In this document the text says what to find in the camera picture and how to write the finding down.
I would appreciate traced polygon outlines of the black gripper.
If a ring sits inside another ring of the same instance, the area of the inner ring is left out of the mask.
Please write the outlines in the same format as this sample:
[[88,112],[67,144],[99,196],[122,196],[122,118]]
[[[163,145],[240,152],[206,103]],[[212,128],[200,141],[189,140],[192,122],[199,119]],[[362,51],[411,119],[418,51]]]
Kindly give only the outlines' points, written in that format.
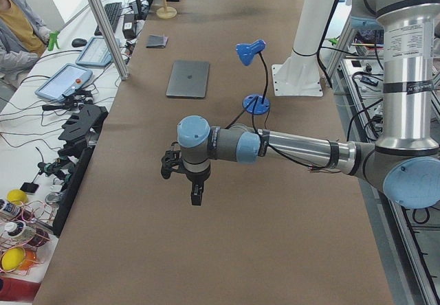
[[192,183],[190,194],[191,204],[201,206],[204,193],[204,183],[210,176],[210,160],[201,163],[189,163],[184,161],[186,177]]

